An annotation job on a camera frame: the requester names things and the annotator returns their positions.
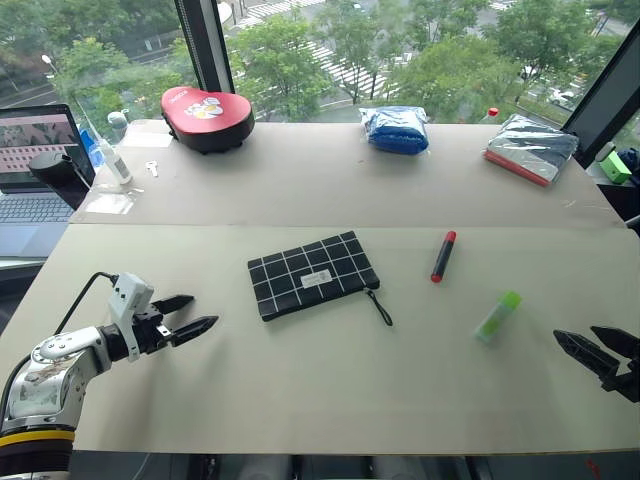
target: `cartoon sticker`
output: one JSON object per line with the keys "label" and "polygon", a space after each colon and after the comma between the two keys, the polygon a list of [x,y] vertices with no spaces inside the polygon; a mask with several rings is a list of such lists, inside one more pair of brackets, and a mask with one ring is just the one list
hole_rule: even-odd
{"label": "cartoon sticker", "polygon": [[189,106],[184,113],[201,120],[208,118],[215,118],[221,115],[223,112],[220,106],[220,100],[215,97],[207,97],[202,100],[202,103],[194,103]]}

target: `green object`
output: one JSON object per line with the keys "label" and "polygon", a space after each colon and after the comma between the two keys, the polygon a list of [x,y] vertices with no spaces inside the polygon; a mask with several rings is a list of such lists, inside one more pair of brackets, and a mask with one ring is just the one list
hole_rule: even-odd
{"label": "green object", "polygon": [[521,301],[522,297],[516,292],[511,290],[505,292],[487,318],[476,328],[474,335],[483,342],[489,343],[504,320],[520,305]]}
{"label": "green object", "polygon": [[631,172],[622,160],[620,160],[616,152],[611,152],[607,155],[604,160],[600,162],[600,167],[609,180],[617,185],[626,182],[631,176]]}
{"label": "green object", "polygon": [[522,301],[522,297],[518,295],[516,292],[513,292],[511,290],[506,292],[502,296],[502,298],[499,300],[501,304],[509,307],[511,310],[515,310],[518,307],[518,305],[520,305],[521,301]]}

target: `window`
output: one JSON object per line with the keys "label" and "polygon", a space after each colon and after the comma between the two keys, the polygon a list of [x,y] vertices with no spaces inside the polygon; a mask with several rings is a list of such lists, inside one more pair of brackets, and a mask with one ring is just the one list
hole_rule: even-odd
{"label": "window", "polygon": [[62,101],[109,138],[109,113],[157,118],[166,89],[197,85],[193,58],[202,85],[235,88],[258,121],[357,122],[359,107],[409,104],[437,123],[498,107],[498,121],[560,127],[640,16],[637,0],[178,5],[0,0],[0,107]]}
{"label": "window", "polygon": [[629,148],[640,151],[640,110],[620,129],[613,143],[617,151]]}
{"label": "window", "polygon": [[0,0],[0,107],[67,103],[115,140],[111,112],[160,114],[160,96],[197,85],[173,0]]}
{"label": "window", "polygon": [[561,127],[640,16],[637,0],[242,0],[223,20],[236,92],[262,121],[431,121],[518,112]]}

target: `yellow ring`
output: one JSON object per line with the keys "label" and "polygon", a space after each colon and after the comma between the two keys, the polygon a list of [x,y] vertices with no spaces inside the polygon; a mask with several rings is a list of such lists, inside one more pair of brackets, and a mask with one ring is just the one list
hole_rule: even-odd
{"label": "yellow ring", "polygon": [[75,438],[76,434],[67,430],[39,430],[14,433],[0,438],[0,448],[14,443],[32,442],[34,440],[69,440],[73,442]]}

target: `black cable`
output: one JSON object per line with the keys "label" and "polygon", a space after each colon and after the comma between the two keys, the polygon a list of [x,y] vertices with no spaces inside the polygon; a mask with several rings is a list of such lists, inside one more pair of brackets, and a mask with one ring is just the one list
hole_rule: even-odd
{"label": "black cable", "polygon": [[75,301],[73,302],[73,304],[71,305],[71,307],[69,308],[65,316],[63,317],[62,322],[60,322],[60,325],[58,325],[58,328],[56,329],[54,335],[58,335],[60,332],[62,332],[64,327],[66,327],[67,322],[71,318],[71,315],[73,315],[73,312],[76,311],[76,308],[78,308],[78,305],[82,301],[82,298],[85,296],[87,291],[89,291],[89,289],[91,288],[91,285],[93,285],[93,282],[95,282],[96,278],[98,277],[108,278],[111,281],[111,285],[115,285],[116,282],[118,281],[118,275],[111,275],[105,272],[96,272],[93,275],[91,275],[91,277],[89,278],[85,286],[82,288],[82,290],[80,290],[80,294],[76,297]]}
{"label": "black cable", "polygon": [[[105,272],[96,272],[93,275],[91,275],[91,277],[87,281],[84,288],[80,291],[80,294],[76,297],[75,301],[73,302],[73,305],[71,305],[71,308],[69,308],[69,310],[65,314],[64,318],[62,319],[62,322],[60,322],[60,325],[58,325],[58,328],[56,329],[54,335],[58,335],[60,332],[62,332],[64,327],[67,325],[67,322],[71,318],[71,315],[73,315],[73,312],[75,312],[76,308],[78,308],[78,305],[82,301],[82,298],[85,296],[89,288],[91,288],[91,285],[93,285],[93,282],[95,282],[96,278],[98,277],[108,278],[111,281],[112,285],[115,285],[116,282],[118,281],[118,275],[111,275]],[[11,390],[11,385],[13,385],[13,381],[15,380],[16,376],[18,375],[22,367],[30,359],[31,359],[31,354],[27,355],[22,360],[20,360],[18,364],[13,368],[11,373],[9,374],[7,383],[5,383],[4,385],[4,389],[2,390],[2,399],[0,400],[0,415],[2,415],[2,417],[0,417],[0,432],[2,432],[2,425],[4,424],[4,415],[7,410],[7,404],[9,403],[9,391]]]}
{"label": "black cable", "polygon": [[391,320],[391,315],[389,315],[389,312],[387,312],[384,307],[382,305],[380,305],[380,302],[378,302],[378,299],[376,298],[376,294],[373,293],[373,290],[369,289],[369,288],[365,288],[364,293],[366,293],[369,298],[371,300],[373,300],[374,305],[376,306],[376,308],[378,309],[378,311],[380,312],[380,315],[382,316],[382,320],[384,320],[384,323],[386,323],[388,326],[392,327],[393,326],[393,320]]}

